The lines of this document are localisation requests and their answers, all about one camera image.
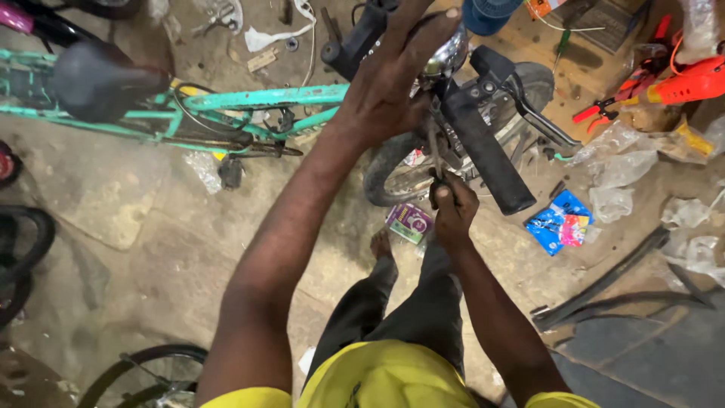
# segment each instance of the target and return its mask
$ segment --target teal bicycle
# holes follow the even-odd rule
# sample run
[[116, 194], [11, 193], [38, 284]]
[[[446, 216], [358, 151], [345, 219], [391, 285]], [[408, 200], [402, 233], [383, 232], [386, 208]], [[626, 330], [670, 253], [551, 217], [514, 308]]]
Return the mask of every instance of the teal bicycle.
[[[368, 0], [352, 32], [323, 47], [322, 60], [352, 80], [396, 6], [395, 0]], [[459, 85], [452, 74], [467, 56], [461, 27], [421, 73], [419, 87], [436, 95], [431, 106], [434, 126], [397, 136], [378, 150], [364, 178], [365, 194], [373, 204], [391, 205], [427, 194], [433, 179], [428, 175], [431, 138], [424, 128], [434, 129], [446, 167], [467, 179], [480, 175], [507, 215], [536, 200], [511, 160], [520, 158], [526, 138], [519, 137], [512, 157], [502, 146], [525, 134], [529, 124], [554, 144], [578, 143], [539, 113], [552, 99], [554, 81], [548, 68], [514, 64], [480, 46], [469, 59], [479, 77]], [[228, 160], [302, 155], [285, 141], [321, 130], [347, 89], [330, 85], [218, 94], [158, 69], [136, 67], [117, 47], [100, 41], [78, 42], [59, 57], [0, 49], [0, 113], [224, 153]], [[276, 113], [276, 123], [257, 119], [268, 112]], [[424, 159], [405, 164], [411, 152]]]

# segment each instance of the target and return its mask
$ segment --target black saddle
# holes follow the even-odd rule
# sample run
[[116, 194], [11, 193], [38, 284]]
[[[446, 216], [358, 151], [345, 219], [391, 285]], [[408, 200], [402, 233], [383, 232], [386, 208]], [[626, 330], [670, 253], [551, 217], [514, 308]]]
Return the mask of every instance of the black saddle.
[[80, 41], [66, 49], [54, 66], [51, 87], [63, 110], [86, 122], [113, 122], [136, 101], [164, 92], [168, 73], [136, 67], [118, 47]]

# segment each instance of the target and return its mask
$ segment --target bicycle bell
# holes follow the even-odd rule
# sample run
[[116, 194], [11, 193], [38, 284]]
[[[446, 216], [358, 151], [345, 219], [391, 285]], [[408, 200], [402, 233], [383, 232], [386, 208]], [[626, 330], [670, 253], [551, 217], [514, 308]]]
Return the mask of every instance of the bicycle bell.
[[453, 33], [453, 37], [438, 48], [433, 57], [428, 60], [422, 75], [433, 81], [451, 76], [463, 66], [467, 54], [468, 34], [461, 23]]

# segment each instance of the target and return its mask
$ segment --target purple package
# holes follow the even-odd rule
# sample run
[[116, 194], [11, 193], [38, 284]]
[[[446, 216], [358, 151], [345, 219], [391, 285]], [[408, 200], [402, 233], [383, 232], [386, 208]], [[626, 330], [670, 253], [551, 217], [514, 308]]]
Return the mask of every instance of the purple package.
[[391, 208], [385, 224], [391, 231], [416, 245], [433, 229], [433, 219], [413, 204], [398, 204]]

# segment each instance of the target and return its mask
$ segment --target bicycle frame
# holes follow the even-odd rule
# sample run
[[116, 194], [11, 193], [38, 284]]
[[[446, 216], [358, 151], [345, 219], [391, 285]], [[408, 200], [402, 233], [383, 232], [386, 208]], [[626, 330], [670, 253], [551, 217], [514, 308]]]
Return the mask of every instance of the bicycle frame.
[[[0, 62], [6, 64], [16, 63], [25, 65], [33, 70], [49, 70], [56, 56], [37, 52], [13, 52], [0, 49]], [[30, 75], [30, 83], [33, 83], [33, 75]], [[101, 131], [112, 133], [118, 136], [139, 139], [145, 142], [166, 143], [172, 146], [183, 147], [192, 150], [205, 150], [216, 153], [244, 153], [244, 150], [228, 150], [222, 147], [201, 146], [185, 142], [175, 142], [175, 135], [179, 125], [186, 115], [176, 104], [173, 97], [173, 89], [179, 84], [174, 80], [169, 91], [158, 94], [149, 99], [159, 109], [152, 110], [131, 110], [126, 113], [123, 119], [138, 120], [150, 119], [166, 121], [165, 130], [162, 131], [139, 131], [124, 126], [121, 123], [89, 123], [74, 119], [69, 113], [60, 109], [57, 104], [52, 109], [37, 109], [34, 107], [22, 107], [0, 103], [0, 113], [5, 113], [19, 118], [36, 119], [40, 121], [58, 123], [66, 126], [73, 126], [90, 131]], [[325, 110], [321, 113], [308, 116], [295, 121], [288, 131], [275, 133], [266, 127], [250, 123], [252, 113], [256, 110], [270, 110], [284, 107], [309, 106], [309, 105], [339, 105], [347, 92], [349, 85], [330, 86], [307, 86], [304, 88], [269, 89], [264, 91], [232, 92], [225, 94], [208, 94], [195, 88], [182, 88], [181, 91], [189, 97], [182, 100], [184, 106], [192, 114], [227, 126], [239, 128], [242, 131], [254, 134], [260, 141], [283, 141], [291, 137], [311, 134], [319, 131], [333, 117], [337, 107]], [[0, 91], [6, 90], [5, 96], [11, 96], [10, 84], [0, 82]]]

